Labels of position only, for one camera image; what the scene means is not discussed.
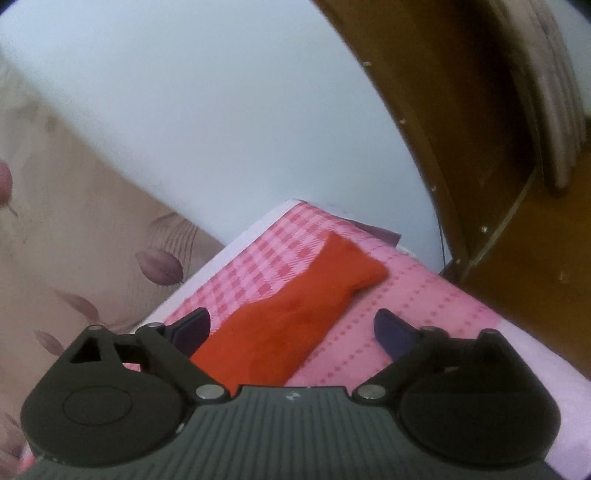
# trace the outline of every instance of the beige curtain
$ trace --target beige curtain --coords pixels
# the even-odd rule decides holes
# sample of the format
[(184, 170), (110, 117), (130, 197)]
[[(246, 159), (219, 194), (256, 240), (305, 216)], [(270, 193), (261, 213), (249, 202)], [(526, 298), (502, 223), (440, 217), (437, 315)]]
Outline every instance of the beige curtain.
[(0, 164), (1, 479), (56, 355), (88, 324), (129, 330), (222, 245), (103, 163), (2, 59)]
[(496, 34), (527, 114), (546, 186), (564, 191), (586, 140), (569, 53), (544, 0), (474, 0)]

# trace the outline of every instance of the pink fabric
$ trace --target pink fabric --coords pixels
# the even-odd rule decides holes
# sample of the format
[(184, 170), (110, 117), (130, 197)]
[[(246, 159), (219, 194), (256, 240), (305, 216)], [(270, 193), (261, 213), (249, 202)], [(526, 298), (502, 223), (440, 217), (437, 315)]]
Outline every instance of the pink fabric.
[(390, 309), (415, 327), (436, 325), (460, 338), (475, 338), (481, 329), (494, 328), (501, 321), (492, 310), (408, 255), (303, 202), (187, 298), (165, 323), (205, 307), (215, 332), (238, 307), (275, 294), (302, 273), (320, 252), (328, 231), (357, 243), (383, 262), (390, 276), (353, 302), (287, 385), (344, 385), (351, 390), (387, 366), (389, 357), (373, 330), (380, 308)]

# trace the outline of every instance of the pink dotted fabric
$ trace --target pink dotted fabric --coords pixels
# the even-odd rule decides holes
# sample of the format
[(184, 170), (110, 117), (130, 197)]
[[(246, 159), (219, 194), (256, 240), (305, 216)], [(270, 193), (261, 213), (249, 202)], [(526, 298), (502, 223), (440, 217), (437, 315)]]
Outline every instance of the pink dotted fabric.
[(302, 202), (187, 298), (165, 323), (205, 307), (216, 331), (241, 305), (277, 293), (302, 273), (320, 252), (328, 231), (355, 242), (383, 262), (390, 275), (358, 295), (287, 385), (344, 385), (352, 390), (387, 366), (389, 356), (374, 338), (373, 320), (380, 308), (415, 327), (436, 325), (460, 338), (475, 338), (481, 329), (495, 328), (502, 320), (408, 255)]

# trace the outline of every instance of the gingham pattern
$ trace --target gingham pattern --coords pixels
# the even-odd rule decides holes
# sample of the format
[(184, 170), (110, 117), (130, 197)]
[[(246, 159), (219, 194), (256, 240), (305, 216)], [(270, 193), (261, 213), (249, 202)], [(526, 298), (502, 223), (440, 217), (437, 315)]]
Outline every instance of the gingham pattern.
[(408, 255), (308, 203), (293, 207), (174, 312), (169, 325), (197, 307), (212, 317), (212, 331), (241, 305), (277, 293), (320, 252), (328, 231), (350, 239), (383, 262), (390, 276), (364, 292), (335, 324), (288, 385), (355, 388), (389, 364), (374, 338), (373, 318), (387, 308), (408, 323), (437, 325), (474, 338), (501, 318)]

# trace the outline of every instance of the orange sock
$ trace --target orange sock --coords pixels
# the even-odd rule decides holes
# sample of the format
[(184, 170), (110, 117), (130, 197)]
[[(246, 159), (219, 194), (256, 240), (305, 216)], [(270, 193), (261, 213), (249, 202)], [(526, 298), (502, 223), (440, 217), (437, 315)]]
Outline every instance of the orange sock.
[(386, 267), (336, 233), (308, 270), (272, 297), (240, 307), (191, 357), (235, 393), (238, 385), (282, 386), (324, 339), (353, 294)]

